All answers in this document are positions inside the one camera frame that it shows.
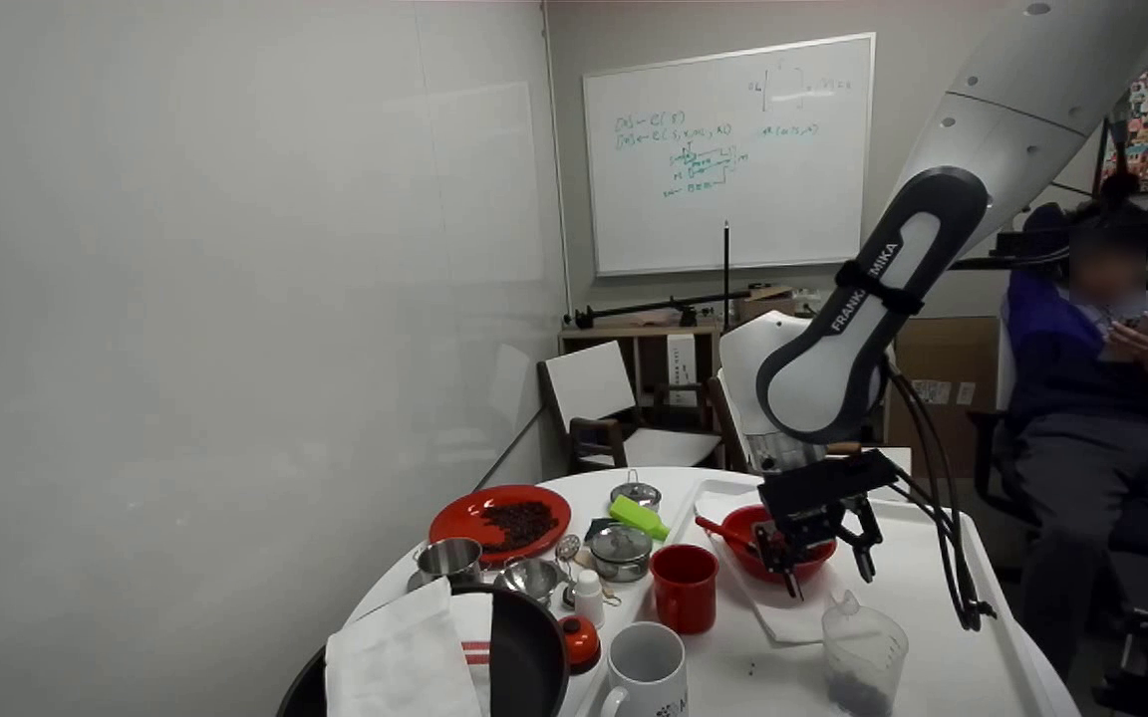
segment bottle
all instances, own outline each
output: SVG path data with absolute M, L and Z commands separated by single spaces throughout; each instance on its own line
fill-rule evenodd
M 602 625 L 602 607 L 606 607 L 602 576 L 594 571 L 574 571 L 570 575 L 570 608 L 577 616 L 585 616 L 592 625 Z

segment red bowl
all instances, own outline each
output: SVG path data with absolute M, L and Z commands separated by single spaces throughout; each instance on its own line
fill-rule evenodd
M 770 565 L 762 563 L 762 552 L 747 549 L 756 547 L 756 524 L 770 522 L 764 504 L 743 504 L 732 515 L 727 515 L 722 530 L 732 539 L 727 543 L 732 563 L 756 576 L 756 581 L 782 581 L 778 575 L 770 575 Z M 788 575 L 799 576 L 799 587 L 807 587 L 836 549 L 836 543 L 821 543 L 815 547 Z

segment box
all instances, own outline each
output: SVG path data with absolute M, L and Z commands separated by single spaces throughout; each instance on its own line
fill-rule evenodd
M 952 478 L 973 478 L 976 430 L 968 409 L 995 409 L 995 348 L 1001 322 L 993 314 L 909 320 L 894 337 L 898 365 L 925 398 Z M 929 478 L 929 453 L 894 385 L 887 393 L 887 441 L 912 445 L 912 472 Z

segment red plate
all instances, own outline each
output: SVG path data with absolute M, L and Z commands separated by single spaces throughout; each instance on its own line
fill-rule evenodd
M 542 487 L 489 487 L 443 504 L 428 524 L 428 543 L 479 543 L 483 565 L 534 557 L 570 524 L 570 500 Z

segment white mug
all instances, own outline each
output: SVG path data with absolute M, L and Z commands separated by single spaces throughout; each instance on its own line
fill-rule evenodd
M 602 717 L 685 717 L 685 640 L 661 622 L 634 622 L 610 640 Z

